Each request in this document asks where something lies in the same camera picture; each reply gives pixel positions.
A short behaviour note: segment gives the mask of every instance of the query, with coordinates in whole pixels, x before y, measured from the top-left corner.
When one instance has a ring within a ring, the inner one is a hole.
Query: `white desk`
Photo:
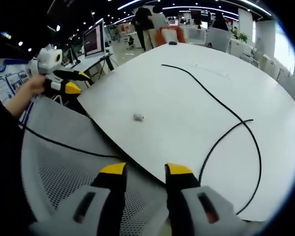
[[[188,74],[241,116],[253,118],[262,156],[262,179],[242,219],[264,221],[284,201],[295,180],[295,102],[271,77],[229,54],[190,44],[164,45],[109,73],[78,97],[86,112],[133,160],[165,182],[164,164],[192,169],[196,178],[213,144],[239,121]],[[144,116],[133,120],[134,113]],[[202,184],[240,210],[258,179],[254,142],[245,127],[212,153]]]

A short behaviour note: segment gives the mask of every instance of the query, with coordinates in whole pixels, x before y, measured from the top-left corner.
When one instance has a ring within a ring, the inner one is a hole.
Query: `computer monitor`
[[[101,21],[83,34],[83,47],[86,59],[105,55],[103,29],[104,23]]]

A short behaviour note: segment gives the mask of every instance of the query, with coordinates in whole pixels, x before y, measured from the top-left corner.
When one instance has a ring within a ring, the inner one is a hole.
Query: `poster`
[[[0,59],[0,101],[3,105],[17,93],[20,87],[30,79],[27,61]],[[33,101],[21,115],[19,121],[26,124]]]

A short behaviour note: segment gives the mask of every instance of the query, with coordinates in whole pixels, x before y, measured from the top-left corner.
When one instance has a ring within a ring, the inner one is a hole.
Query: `person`
[[[152,21],[148,18],[149,16],[152,16],[152,14],[145,5],[140,7],[135,15],[136,24],[140,25],[143,29],[144,44],[147,51],[156,47],[156,30],[154,29]]]
[[[0,225],[9,219],[9,227],[0,226],[0,235],[29,235],[27,227],[36,220],[23,190],[20,166],[24,130],[18,119],[31,99],[44,91],[44,82],[44,76],[35,75],[5,107],[0,101]]]
[[[143,29],[142,29],[142,26],[136,24],[136,19],[135,19],[135,17],[133,17],[131,23],[134,25],[134,29],[135,29],[135,31],[137,32],[137,35],[138,35],[138,38],[139,38],[139,41],[140,41],[141,47],[143,48],[144,51],[146,51],[146,46],[145,46],[145,44],[144,44],[144,37],[143,37]]]
[[[224,19],[222,13],[220,13],[220,12],[216,13],[216,18],[215,18],[215,21],[214,21],[212,27],[220,29],[220,30],[228,31],[228,27],[227,27],[227,24],[225,22],[225,19]]]
[[[160,6],[153,7],[153,15],[148,18],[152,21],[154,29],[158,31],[161,27],[167,26],[168,22],[163,13],[161,13],[162,8]]]
[[[237,29],[236,26],[235,26],[234,29],[232,30],[232,33],[233,33],[235,39],[238,39],[238,29]]]
[[[14,97],[5,105],[5,108],[15,117],[19,118],[35,95],[44,90],[45,76],[35,75],[23,84]]]

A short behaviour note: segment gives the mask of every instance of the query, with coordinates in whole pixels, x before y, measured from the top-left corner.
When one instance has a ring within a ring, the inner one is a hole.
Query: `white chair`
[[[264,54],[264,51],[261,48],[258,48],[252,55],[243,54],[240,57],[240,59],[254,65],[261,70],[264,70],[264,66],[268,58],[269,57]]]
[[[217,28],[210,28],[206,35],[205,45],[207,47],[211,47],[222,52],[227,52],[231,36],[232,33],[229,31]]]
[[[275,64],[275,62],[265,57],[265,55],[259,62],[259,68],[274,79],[277,78],[280,70],[280,68]]]
[[[171,41],[178,42],[176,30],[173,30],[173,29],[162,29],[162,35],[163,35],[166,43],[169,43]]]
[[[205,29],[188,28],[188,41],[192,44],[204,45],[207,31]]]
[[[245,52],[245,45],[240,43],[240,42],[235,42],[233,40],[231,40],[231,44],[230,44],[230,54],[241,58],[242,55]]]

